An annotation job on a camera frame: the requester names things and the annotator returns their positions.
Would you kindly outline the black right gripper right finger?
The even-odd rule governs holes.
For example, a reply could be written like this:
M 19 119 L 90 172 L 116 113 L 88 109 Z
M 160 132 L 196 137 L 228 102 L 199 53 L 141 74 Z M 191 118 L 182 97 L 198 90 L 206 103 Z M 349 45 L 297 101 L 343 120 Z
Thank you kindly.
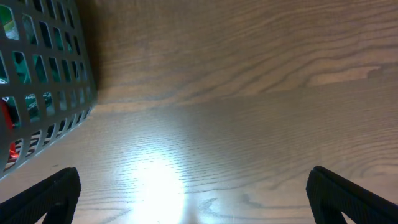
M 322 167 L 308 176 L 307 197 L 315 223 L 397 223 L 397 205 Z

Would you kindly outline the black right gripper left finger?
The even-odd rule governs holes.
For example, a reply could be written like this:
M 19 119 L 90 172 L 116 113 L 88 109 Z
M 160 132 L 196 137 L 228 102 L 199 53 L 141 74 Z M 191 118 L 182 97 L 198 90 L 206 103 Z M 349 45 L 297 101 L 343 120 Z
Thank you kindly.
M 1 203 L 1 224 L 71 224 L 80 192 L 77 169 L 64 168 Z

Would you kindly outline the red spaghetti pack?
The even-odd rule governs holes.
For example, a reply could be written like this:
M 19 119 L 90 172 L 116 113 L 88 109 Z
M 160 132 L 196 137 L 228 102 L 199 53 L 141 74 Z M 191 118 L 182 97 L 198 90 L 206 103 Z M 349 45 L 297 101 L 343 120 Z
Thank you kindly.
M 9 130 L 13 130 L 12 119 L 10 117 L 7 104 L 6 104 L 6 102 L 4 100 L 1 100 L 1 109 L 2 109 L 4 118 L 5 118 L 5 121 L 6 121 L 7 128 Z M 12 142 L 10 144 L 10 148 L 9 148 L 9 160 L 16 161 L 18 159 L 18 157 L 19 157 L 19 153 L 16 152 L 16 144 L 15 144 L 15 142 Z

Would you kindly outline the green coffee sachet bag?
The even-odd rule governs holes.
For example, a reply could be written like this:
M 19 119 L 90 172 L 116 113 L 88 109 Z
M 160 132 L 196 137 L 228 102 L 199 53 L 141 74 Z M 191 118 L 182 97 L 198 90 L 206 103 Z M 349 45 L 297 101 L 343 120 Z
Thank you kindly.
M 48 77 L 44 67 L 43 57 L 39 55 L 33 56 L 33 61 L 35 65 L 35 71 L 37 74 L 38 81 L 43 84 L 48 83 Z M 15 52 L 13 55 L 13 63 L 16 67 L 17 76 L 20 82 L 24 85 L 31 84 L 31 79 L 29 76 L 29 69 L 26 65 L 25 57 L 20 52 Z M 65 75 L 65 81 L 70 83 L 72 77 L 75 77 L 76 82 L 87 81 L 88 75 L 85 70 L 85 65 L 83 63 L 77 63 L 76 61 L 68 62 L 67 60 L 61 61 L 63 72 Z M 55 83 L 61 82 L 60 72 L 58 70 L 58 64 L 54 58 L 49 58 L 50 73 L 53 76 Z M 46 115 L 52 116 L 55 114 L 55 105 L 58 104 L 61 110 L 66 110 L 67 102 L 66 95 L 63 91 L 57 92 L 58 101 L 54 100 L 53 95 L 50 91 L 45 91 L 42 94 L 44 99 Z M 11 96 L 3 97 L 2 101 L 6 104 L 7 118 L 11 120 L 11 127 L 13 129 L 21 127 L 20 117 L 17 112 L 17 103 L 15 99 Z M 29 119 L 31 122 L 38 121 L 40 118 L 40 111 L 38 107 L 37 96 L 33 93 L 29 93 L 24 96 L 24 101 L 27 107 L 27 112 L 29 114 Z

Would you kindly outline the green lid jar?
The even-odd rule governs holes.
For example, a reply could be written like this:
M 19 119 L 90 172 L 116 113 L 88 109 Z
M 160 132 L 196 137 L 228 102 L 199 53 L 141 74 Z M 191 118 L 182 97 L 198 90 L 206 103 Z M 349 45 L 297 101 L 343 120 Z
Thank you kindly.
M 1 5 L 1 22 L 8 39 L 19 40 L 19 33 L 9 7 Z

